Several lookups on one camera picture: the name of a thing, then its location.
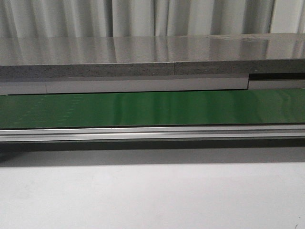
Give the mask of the grey cabinet front panel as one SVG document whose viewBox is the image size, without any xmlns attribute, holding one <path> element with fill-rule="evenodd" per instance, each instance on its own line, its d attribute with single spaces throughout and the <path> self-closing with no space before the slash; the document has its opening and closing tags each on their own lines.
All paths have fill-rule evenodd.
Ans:
<svg viewBox="0 0 305 229">
<path fill-rule="evenodd" d="M 1 95 L 295 89 L 304 73 L 228 73 L 1 80 Z"/>
</svg>

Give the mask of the grey stone countertop slab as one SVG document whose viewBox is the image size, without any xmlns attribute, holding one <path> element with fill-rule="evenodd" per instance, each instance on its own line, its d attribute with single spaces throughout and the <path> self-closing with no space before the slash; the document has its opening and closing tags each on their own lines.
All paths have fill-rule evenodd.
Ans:
<svg viewBox="0 0 305 229">
<path fill-rule="evenodd" d="M 0 78 L 302 73 L 303 34 L 2 38 Z"/>
</svg>

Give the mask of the green conveyor belt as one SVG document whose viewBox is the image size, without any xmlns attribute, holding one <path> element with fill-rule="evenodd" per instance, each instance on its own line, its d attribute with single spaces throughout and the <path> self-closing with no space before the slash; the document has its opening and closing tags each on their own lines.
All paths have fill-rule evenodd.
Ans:
<svg viewBox="0 0 305 229">
<path fill-rule="evenodd" d="M 1 129 L 304 121 L 303 89 L 32 94 L 0 98 Z"/>
</svg>

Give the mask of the white pleated curtain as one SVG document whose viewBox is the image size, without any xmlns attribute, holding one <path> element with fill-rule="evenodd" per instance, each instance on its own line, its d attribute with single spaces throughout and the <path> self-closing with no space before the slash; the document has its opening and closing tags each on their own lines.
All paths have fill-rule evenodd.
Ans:
<svg viewBox="0 0 305 229">
<path fill-rule="evenodd" d="M 0 3 L 3 38 L 304 31 L 302 0 L 3 0 Z"/>
</svg>

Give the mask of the aluminium conveyor side rail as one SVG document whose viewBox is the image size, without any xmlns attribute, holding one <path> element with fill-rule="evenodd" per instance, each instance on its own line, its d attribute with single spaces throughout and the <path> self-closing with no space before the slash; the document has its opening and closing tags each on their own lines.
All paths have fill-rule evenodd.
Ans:
<svg viewBox="0 0 305 229">
<path fill-rule="evenodd" d="M 142 139 L 223 139 L 257 137 L 303 137 L 305 126 L 293 125 L 206 125 L 64 129 L 1 130 L 0 140 L 8 142 L 55 142 Z"/>
</svg>

